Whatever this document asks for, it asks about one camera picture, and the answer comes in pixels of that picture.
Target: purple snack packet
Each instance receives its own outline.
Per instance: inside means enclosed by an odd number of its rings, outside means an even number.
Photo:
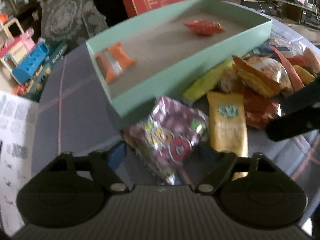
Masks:
[[[207,140],[208,117],[171,98],[162,96],[146,120],[126,132],[136,153],[168,184],[182,169],[195,145]]]

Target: ribbed black surface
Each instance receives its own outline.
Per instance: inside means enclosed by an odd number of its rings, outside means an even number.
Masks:
[[[215,200],[188,186],[137,186],[112,197],[91,220],[72,228],[25,226],[14,239],[150,240],[304,240],[298,227],[265,231],[245,227],[226,216]]]

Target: blue toy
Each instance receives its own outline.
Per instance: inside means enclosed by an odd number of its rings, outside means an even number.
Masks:
[[[42,41],[28,56],[12,71],[12,75],[21,85],[27,82],[40,67],[49,54],[48,46]]]

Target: mint green cardboard box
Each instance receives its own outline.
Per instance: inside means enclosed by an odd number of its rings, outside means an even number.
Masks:
[[[183,25],[199,18],[219,22],[226,30],[206,37]],[[154,98],[178,98],[218,63],[262,44],[269,38],[271,26],[268,18],[220,0],[188,0],[105,30],[89,39],[87,48],[111,104],[121,117],[135,122],[150,111]],[[107,85],[94,55],[119,41],[137,64]]]

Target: paper sheet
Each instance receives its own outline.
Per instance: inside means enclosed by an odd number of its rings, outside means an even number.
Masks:
[[[31,179],[38,105],[0,91],[0,226],[9,236],[24,225],[16,197]]]

